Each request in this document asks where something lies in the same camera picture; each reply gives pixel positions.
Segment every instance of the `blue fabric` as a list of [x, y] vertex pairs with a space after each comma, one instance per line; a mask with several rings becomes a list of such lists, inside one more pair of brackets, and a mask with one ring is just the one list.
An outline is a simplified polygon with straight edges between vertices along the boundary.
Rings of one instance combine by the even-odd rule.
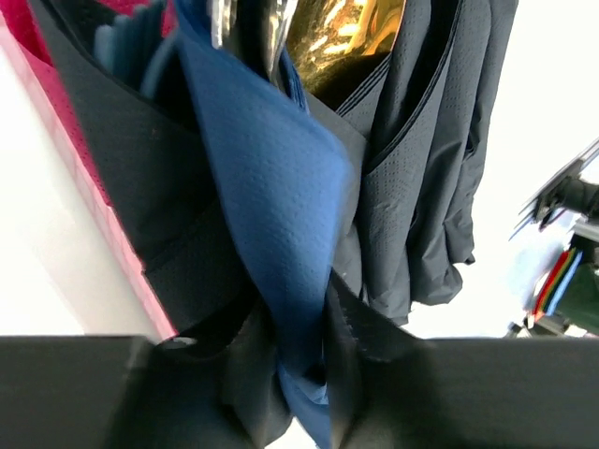
[[574, 274], [577, 272], [578, 265], [580, 265], [580, 260], [582, 260], [582, 251], [578, 252], [578, 254], [575, 256], [574, 260], [572, 261], [572, 265], [566, 271], [562, 282], [560, 282], [560, 285], [558, 285], [558, 288], [555, 290], [555, 293], [551, 298], [551, 302], [549, 302], [549, 307], [547, 308], [548, 316], [551, 316], [553, 313], [555, 313], [555, 310], [558, 308], [558, 304], [560, 303], [566, 288], [568, 288], [572, 278], [574, 278]]
[[175, 5], [183, 69], [227, 225], [276, 327], [285, 397], [326, 449], [322, 314], [350, 163], [342, 143], [310, 117], [287, 55], [292, 98], [212, 47], [203, 2]]

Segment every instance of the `black bracket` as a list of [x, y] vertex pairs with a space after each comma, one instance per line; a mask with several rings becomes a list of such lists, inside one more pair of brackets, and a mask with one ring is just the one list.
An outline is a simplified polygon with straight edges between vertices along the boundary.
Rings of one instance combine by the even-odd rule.
[[540, 223], [541, 228], [548, 224], [555, 210], [562, 206], [562, 186], [565, 181], [577, 179], [583, 168], [584, 161], [577, 159], [564, 167], [547, 186], [541, 191], [534, 205], [533, 220]]

